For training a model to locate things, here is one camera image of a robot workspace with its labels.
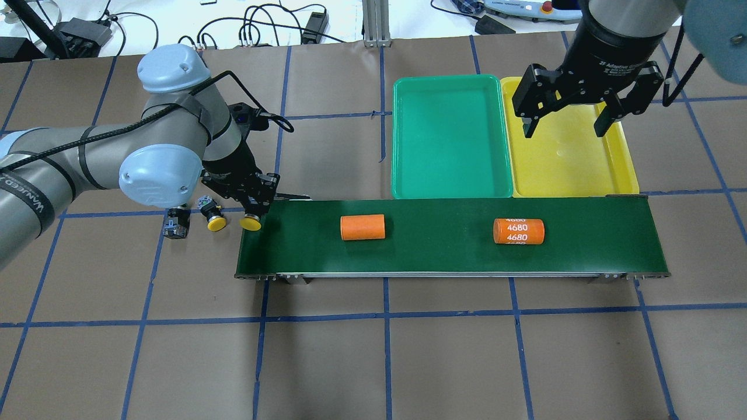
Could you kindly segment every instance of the green tray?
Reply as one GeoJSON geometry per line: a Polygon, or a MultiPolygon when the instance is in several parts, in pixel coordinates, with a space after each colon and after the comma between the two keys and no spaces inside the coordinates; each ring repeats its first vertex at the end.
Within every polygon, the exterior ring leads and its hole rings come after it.
{"type": "Polygon", "coordinates": [[[394,84],[394,198],[511,197],[500,82],[493,75],[394,84]]]}
{"type": "Polygon", "coordinates": [[[669,275],[648,199],[275,202],[244,232],[238,278],[669,275]],[[340,216],[385,215],[386,239],[342,241],[340,216]],[[541,245],[496,245],[496,217],[540,218],[541,245]]]}

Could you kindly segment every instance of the yellow tray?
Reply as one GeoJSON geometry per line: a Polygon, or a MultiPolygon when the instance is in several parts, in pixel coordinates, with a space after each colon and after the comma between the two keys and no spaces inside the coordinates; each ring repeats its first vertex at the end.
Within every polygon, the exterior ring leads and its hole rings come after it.
{"type": "Polygon", "coordinates": [[[594,133],[602,105],[570,105],[539,121],[524,137],[511,97],[521,78],[500,80],[513,172],[514,197],[596,197],[640,192],[622,125],[594,133]]]}

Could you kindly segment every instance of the teal tray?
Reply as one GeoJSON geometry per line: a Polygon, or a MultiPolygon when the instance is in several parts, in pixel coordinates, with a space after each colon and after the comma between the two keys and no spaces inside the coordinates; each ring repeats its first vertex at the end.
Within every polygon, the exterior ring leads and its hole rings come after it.
{"type": "Polygon", "coordinates": [[[500,82],[493,75],[394,84],[394,198],[511,197],[500,82]]]}

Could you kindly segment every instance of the black pole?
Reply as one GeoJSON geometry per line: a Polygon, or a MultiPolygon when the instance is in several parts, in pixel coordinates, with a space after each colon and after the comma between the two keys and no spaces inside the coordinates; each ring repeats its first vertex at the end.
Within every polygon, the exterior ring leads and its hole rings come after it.
{"type": "Polygon", "coordinates": [[[67,48],[62,40],[47,28],[46,23],[26,4],[25,0],[5,0],[18,18],[21,19],[59,58],[68,58],[67,48]]]}

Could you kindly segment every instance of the power adapter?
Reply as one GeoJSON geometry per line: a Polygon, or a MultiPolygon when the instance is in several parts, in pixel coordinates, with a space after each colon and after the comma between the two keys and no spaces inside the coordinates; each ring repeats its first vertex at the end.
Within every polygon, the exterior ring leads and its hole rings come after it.
{"type": "Polygon", "coordinates": [[[329,24],[329,15],[327,12],[312,12],[309,21],[306,23],[306,29],[301,36],[302,44],[318,44],[322,40],[321,34],[324,33],[329,24]]]}

